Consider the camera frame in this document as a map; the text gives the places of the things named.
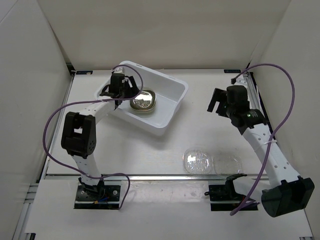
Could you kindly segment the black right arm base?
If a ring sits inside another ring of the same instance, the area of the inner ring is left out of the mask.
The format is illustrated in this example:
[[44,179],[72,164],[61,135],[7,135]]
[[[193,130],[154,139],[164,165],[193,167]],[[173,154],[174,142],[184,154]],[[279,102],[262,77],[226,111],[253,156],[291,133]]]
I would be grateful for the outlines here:
[[210,210],[212,212],[227,212],[236,209],[245,199],[245,194],[240,194],[235,189],[236,180],[251,180],[244,173],[229,175],[223,184],[209,184],[208,191],[204,193],[210,200]]

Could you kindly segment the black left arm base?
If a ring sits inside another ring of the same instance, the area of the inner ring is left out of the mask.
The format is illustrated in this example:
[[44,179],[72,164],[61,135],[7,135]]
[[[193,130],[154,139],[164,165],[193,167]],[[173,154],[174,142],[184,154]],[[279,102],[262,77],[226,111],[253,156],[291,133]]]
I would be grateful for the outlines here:
[[120,207],[120,185],[105,185],[102,193],[93,196],[78,185],[73,208],[77,210],[118,210]]

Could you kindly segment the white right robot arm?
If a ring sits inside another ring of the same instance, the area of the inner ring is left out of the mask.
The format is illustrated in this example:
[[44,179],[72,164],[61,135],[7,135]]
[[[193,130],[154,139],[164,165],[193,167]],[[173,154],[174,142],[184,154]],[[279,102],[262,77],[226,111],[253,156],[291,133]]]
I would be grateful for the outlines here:
[[315,189],[313,181],[301,177],[289,164],[262,112],[250,107],[244,86],[232,85],[225,90],[215,88],[207,111],[230,119],[265,165],[263,171],[270,186],[256,193],[269,216],[275,218],[306,208]]

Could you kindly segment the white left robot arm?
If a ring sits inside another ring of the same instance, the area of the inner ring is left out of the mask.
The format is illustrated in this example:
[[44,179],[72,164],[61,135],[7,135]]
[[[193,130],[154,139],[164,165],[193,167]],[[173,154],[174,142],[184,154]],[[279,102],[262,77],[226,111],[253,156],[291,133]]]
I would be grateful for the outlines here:
[[97,145],[96,125],[107,114],[115,111],[123,100],[140,92],[133,76],[112,73],[110,82],[102,88],[101,99],[79,112],[68,112],[62,131],[61,147],[73,158],[81,171],[79,182],[94,200],[105,195],[102,175],[97,168],[94,150]]

